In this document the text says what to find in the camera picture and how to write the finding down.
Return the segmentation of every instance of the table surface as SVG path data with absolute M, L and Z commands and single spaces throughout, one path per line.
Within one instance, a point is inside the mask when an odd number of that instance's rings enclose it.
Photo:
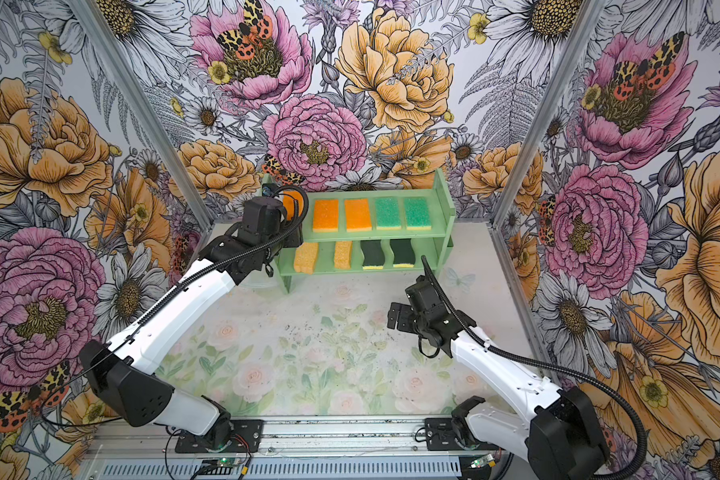
M 502 348 L 530 356 L 488 228 L 456 224 L 453 239 L 439 275 L 452 303 Z M 440 414 L 472 395 L 505 405 L 471 370 L 443 353 L 424 358 L 415 336 L 386 328 L 390 302 L 405 302 L 416 276 L 297 276 L 288 295 L 244 283 L 178 341 L 158 375 L 234 416 Z

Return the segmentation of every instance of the green sponge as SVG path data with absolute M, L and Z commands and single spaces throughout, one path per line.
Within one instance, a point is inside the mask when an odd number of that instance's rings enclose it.
M 413 268 L 416 264 L 416 254 L 413 252 L 410 238 L 393 238 L 389 246 L 394 253 L 392 265 L 396 268 Z
M 382 250 L 381 240 L 362 240 L 360 248 L 363 254 L 363 270 L 381 270 L 384 268 L 384 250 Z
M 376 229 L 377 230 L 400 230 L 400 209 L 398 199 L 395 197 L 379 197 L 376 205 Z
M 407 197 L 404 199 L 405 223 L 408 230 L 432 230 L 429 221 L 429 206 L 424 197 Z

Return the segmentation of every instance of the orange sponge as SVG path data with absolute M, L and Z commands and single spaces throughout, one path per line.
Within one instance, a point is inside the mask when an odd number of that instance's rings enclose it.
M 315 201 L 315 215 L 312 217 L 312 231 L 318 234 L 338 232 L 338 198 Z
M 314 274 L 319 249 L 320 244 L 317 242 L 301 244 L 293 257 L 293 269 L 301 274 Z
M 369 232 L 373 229 L 367 198 L 344 200 L 344 211 L 347 215 L 347 232 Z
M 288 212 L 286 220 L 290 220 L 293 218 L 293 199 L 296 198 L 296 200 L 298 201 L 298 214 L 301 214 L 301 212 L 304 211 L 304 199 L 302 198 L 302 195 L 296 190 L 286 190 L 285 193 L 288 195 L 283 195 L 282 204 L 286 207 L 286 212 Z
M 349 270 L 352 268 L 352 242 L 336 242 L 333 252 L 333 266 L 336 270 Z

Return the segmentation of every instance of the light blue butterfly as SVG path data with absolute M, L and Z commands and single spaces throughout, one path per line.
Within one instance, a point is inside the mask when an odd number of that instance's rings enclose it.
M 469 293 L 472 283 L 474 283 L 474 274 L 459 276 L 452 268 L 445 269 L 445 276 L 448 286 L 456 286 L 464 293 Z

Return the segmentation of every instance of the sponge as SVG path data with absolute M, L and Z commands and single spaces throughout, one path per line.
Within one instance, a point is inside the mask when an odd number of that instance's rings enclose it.
M 319 248 L 320 244 L 317 242 L 301 244 L 293 257 L 293 269 L 300 274 L 314 274 Z
M 349 270 L 352 267 L 352 242 L 336 242 L 333 251 L 333 266 L 336 270 Z
M 404 200 L 405 223 L 408 230 L 432 230 L 429 221 L 429 206 L 424 197 L 408 197 Z
M 369 232 L 373 229 L 367 198 L 344 200 L 344 212 L 347 216 L 347 232 Z
M 338 198 L 315 201 L 312 231 L 319 234 L 338 232 Z
M 361 240 L 360 248 L 363 254 L 363 270 L 382 270 L 384 268 L 384 250 L 382 250 L 381 240 Z
M 304 198 L 302 198 L 302 195 L 297 192 L 296 190 L 288 190 L 283 194 L 282 197 L 282 204 L 286 207 L 286 212 L 288 215 L 286 216 L 286 220 L 291 220 L 293 218 L 293 211 L 294 211 L 294 204 L 293 199 L 296 198 L 298 201 L 298 213 L 297 215 L 300 215 L 301 212 L 304 210 Z
M 376 229 L 377 230 L 400 230 L 400 209 L 398 199 L 394 197 L 379 197 L 376 205 Z
M 416 264 L 416 254 L 413 252 L 410 238 L 393 238 L 389 241 L 389 246 L 394 253 L 395 268 L 413 268 Z

